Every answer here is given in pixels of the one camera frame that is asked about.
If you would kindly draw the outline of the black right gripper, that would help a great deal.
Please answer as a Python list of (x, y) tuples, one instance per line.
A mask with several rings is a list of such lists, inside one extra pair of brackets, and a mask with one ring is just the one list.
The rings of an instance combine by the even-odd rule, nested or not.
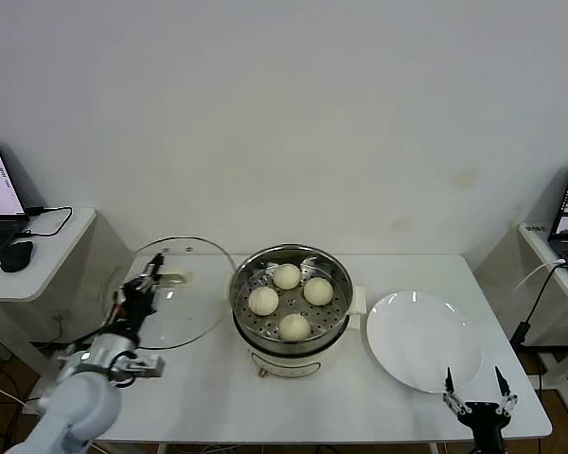
[(465, 404), (455, 392), (451, 369), (447, 369), (443, 401), (458, 416), (458, 421), (471, 430), (473, 437), (471, 453), (506, 453), (502, 430), (509, 424), (509, 415), (518, 402), (518, 395), (511, 392), (500, 369), (495, 367), (494, 370), (502, 396), (499, 405), (492, 402)]

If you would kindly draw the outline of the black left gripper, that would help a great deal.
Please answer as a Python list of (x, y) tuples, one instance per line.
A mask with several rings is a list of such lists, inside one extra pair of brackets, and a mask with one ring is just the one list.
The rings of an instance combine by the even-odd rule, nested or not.
[(160, 274), (163, 264), (164, 255), (157, 253), (144, 268), (146, 276), (136, 277), (120, 287), (119, 308), (115, 318), (118, 331), (137, 334), (145, 319), (155, 312), (154, 288), (159, 287), (163, 280), (163, 275)]

